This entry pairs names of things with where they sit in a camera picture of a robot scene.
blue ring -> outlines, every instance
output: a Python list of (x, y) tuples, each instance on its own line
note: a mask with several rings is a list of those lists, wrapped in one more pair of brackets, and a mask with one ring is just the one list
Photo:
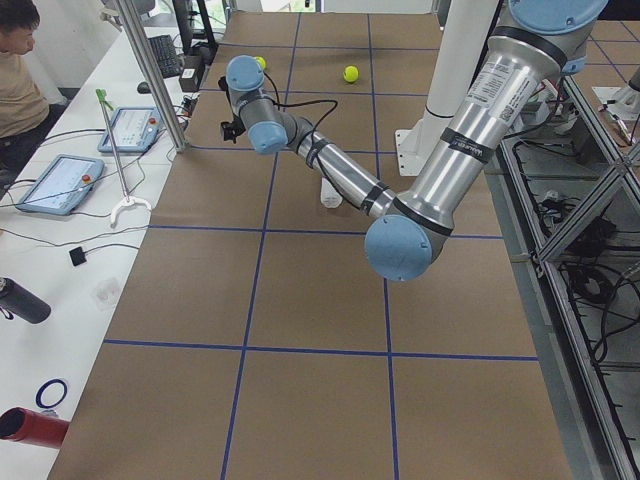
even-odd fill
[[(64, 389), (64, 391), (62, 392), (62, 397), (60, 397), (60, 400), (58, 400), (55, 403), (52, 403), (51, 405), (45, 405), (44, 403), (42, 403), (42, 394), (47, 388), (49, 388), (51, 385), (55, 385), (56, 383), (59, 383), (60, 385), (62, 385), (62, 388)], [(38, 393), (36, 393), (36, 405), (38, 405), (38, 407), (40, 408), (56, 407), (60, 405), (62, 401), (66, 398), (68, 391), (69, 391), (69, 386), (67, 385), (67, 382), (65, 382), (61, 378), (54, 378), (52, 380), (49, 380), (48, 382), (45, 382), (45, 384), (38, 389)]]

blue joint cap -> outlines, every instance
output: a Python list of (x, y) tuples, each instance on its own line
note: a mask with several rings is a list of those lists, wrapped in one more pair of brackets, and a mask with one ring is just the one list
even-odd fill
[(227, 84), (239, 92), (250, 92), (264, 83), (264, 72), (258, 61), (249, 55), (234, 57), (227, 65)]
[(254, 123), (247, 133), (254, 150), (261, 155), (279, 152), (287, 146), (287, 131), (277, 122)]
[(373, 222), (364, 238), (364, 249), (373, 269), (397, 282), (422, 275), (433, 256), (426, 232), (402, 215), (385, 215)]
[(563, 75), (573, 75), (581, 71), (587, 64), (587, 57), (580, 57), (574, 60), (569, 60), (562, 68)]
[(608, 0), (509, 0), (513, 18), (538, 35), (570, 33), (598, 18)]

black box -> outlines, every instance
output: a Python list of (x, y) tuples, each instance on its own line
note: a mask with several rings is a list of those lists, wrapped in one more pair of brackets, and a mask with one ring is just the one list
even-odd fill
[(183, 92), (197, 92), (204, 74), (204, 61), (200, 55), (184, 57), (184, 69), (180, 74), (180, 88)]

tablet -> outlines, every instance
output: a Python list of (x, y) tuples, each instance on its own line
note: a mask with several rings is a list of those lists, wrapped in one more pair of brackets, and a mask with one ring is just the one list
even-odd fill
[(69, 215), (100, 178), (104, 162), (98, 158), (58, 155), (16, 204), (23, 212)]
[[(144, 153), (155, 142), (161, 126), (160, 112), (154, 107), (120, 107), (111, 116), (111, 129), (118, 153)], [(104, 132), (98, 151), (113, 154), (108, 132)]]

industrial robot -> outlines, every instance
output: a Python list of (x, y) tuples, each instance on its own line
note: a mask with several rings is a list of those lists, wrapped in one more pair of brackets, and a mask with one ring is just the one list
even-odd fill
[(373, 269), (390, 280), (411, 280), (437, 259), (453, 232), (453, 212), (540, 83), (583, 68), (587, 38), (606, 4), (505, 0), (482, 69), (407, 191), (396, 194), (309, 120), (278, 110), (260, 64), (250, 56), (227, 66), (234, 120), (222, 124), (225, 139), (246, 131), (259, 154), (297, 153), (376, 219), (365, 236)]

